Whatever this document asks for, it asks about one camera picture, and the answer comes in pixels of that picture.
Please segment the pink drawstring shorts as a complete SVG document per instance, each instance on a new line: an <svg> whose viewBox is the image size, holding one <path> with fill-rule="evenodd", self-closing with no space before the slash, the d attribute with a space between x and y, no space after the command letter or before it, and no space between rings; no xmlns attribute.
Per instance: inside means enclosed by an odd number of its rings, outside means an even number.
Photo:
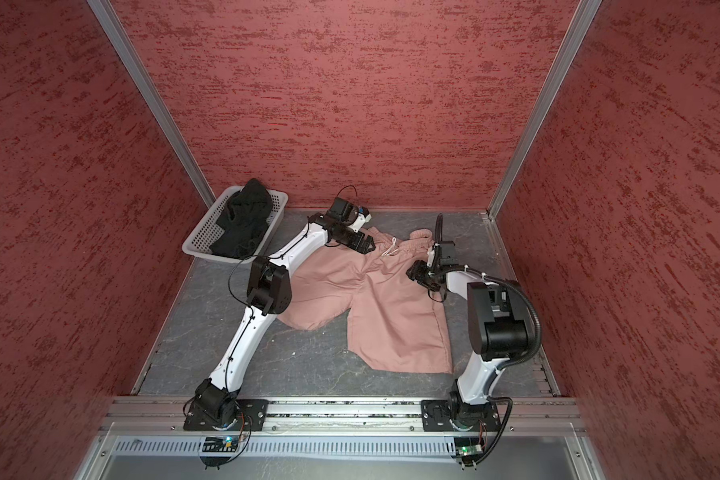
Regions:
<svg viewBox="0 0 720 480"><path fill-rule="evenodd" d="M400 240L369 229L373 251L322 246L291 277L292 300L279 320L318 330L347 316L347 345L375 370L450 374L451 342L445 310L435 294L407 276L434 243L428 229Z"/></svg>

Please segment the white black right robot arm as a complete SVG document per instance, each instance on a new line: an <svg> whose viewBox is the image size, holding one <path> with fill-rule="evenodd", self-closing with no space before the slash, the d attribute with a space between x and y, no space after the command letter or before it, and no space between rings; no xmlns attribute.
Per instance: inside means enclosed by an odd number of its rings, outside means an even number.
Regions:
<svg viewBox="0 0 720 480"><path fill-rule="evenodd" d="M511 414L512 399L494 394L510 365L535 355L540 326L519 288L466 265L436 270L423 260L407 271L429 294L451 293L467 302L467 329L472 354L446 400L423 400L427 432L499 431Z"/></svg>

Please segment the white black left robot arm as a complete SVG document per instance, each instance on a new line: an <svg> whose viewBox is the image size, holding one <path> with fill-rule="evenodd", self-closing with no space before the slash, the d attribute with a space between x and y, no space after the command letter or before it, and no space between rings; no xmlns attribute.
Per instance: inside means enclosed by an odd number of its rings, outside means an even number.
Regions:
<svg viewBox="0 0 720 480"><path fill-rule="evenodd" d="M292 275L317 250L335 243L368 254L373 238L362 231L371 220L364 207L349 214L326 212L308 217L301 232L284 247L251 263L245 311L217 367L196 387L183 407L185 431L259 430L254 413L242 407L238 395L253 356L269 326L291 303Z"/></svg>

